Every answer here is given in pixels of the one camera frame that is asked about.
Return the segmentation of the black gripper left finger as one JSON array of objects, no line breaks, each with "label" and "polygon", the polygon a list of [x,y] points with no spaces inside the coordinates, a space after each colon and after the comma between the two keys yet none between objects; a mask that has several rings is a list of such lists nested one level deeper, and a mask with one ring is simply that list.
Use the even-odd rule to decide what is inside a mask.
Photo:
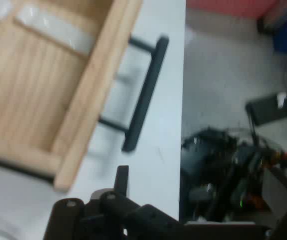
[{"label": "black gripper left finger", "polygon": [[129,167],[118,166],[113,188],[95,191],[88,203],[78,198],[57,201],[45,240],[174,240],[183,225],[150,204],[127,197]]}]

